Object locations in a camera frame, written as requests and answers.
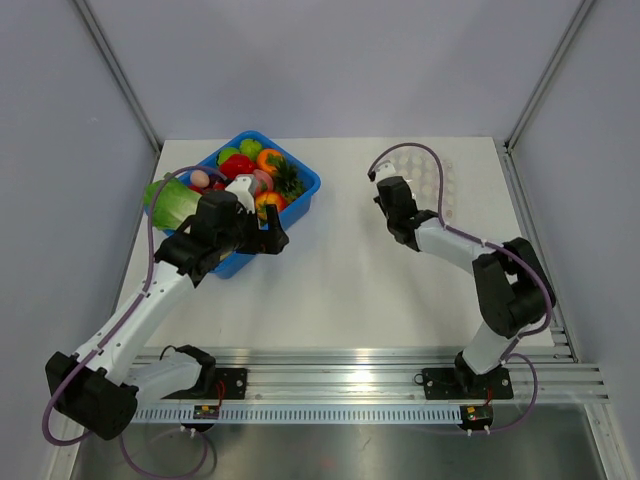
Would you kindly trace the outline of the pink peach toy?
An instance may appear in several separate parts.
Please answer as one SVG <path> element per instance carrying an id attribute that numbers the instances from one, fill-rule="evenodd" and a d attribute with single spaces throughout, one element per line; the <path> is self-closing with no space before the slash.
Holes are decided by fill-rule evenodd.
<path id="1" fill-rule="evenodd" d="M 252 174 L 258 182 L 257 191 L 259 193 L 272 191 L 274 189 L 273 178 L 268 173 L 260 169 L 255 169 Z"/>

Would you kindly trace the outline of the clear dotted zip bag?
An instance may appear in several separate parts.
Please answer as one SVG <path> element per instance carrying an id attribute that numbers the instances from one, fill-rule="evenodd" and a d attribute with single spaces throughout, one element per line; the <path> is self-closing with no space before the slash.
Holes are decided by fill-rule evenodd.
<path id="1" fill-rule="evenodd" d="M 434 157 L 416 147 L 403 147 L 384 157 L 409 184 L 417 207 L 441 212 L 447 222 L 456 215 L 456 175 L 449 160 L 438 167 Z"/>

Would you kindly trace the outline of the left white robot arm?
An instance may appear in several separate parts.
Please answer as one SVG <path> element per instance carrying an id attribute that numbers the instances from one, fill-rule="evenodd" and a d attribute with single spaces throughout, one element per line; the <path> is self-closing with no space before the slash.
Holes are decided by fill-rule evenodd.
<path id="1" fill-rule="evenodd" d="M 147 276 L 96 334 L 73 354 L 57 352 L 45 365 L 57 411 L 103 440 L 118 437 L 138 407 L 176 392 L 203 398 L 222 393 L 216 359 L 184 345 L 137 372 L 140 349 L 179 300 L 193 292 L 223 255 L 277 255 L 288 244 L 278 209 L 268 204 L 261 220 L 251 195 L 214 191 L 199 199 L 195 214 L 151 253 Z"/>

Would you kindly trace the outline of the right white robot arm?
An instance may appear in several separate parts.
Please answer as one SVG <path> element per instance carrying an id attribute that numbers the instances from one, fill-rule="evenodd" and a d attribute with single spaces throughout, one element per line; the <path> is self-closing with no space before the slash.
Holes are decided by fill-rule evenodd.
<path id="1" fill-rule="evenodd" d="M 420 210 L 408 182 L 392 175 L 376 182 L 375 203 L 394 239 L 469 273 L 483 319 L 473 340 L 444 376 L 447 396 L 479 399 L 499 388 L 503 363 L 520 339 L 555 305 L 555 294 L 529 241 L 501 245 L 455 233 L 431 210 Z"/>

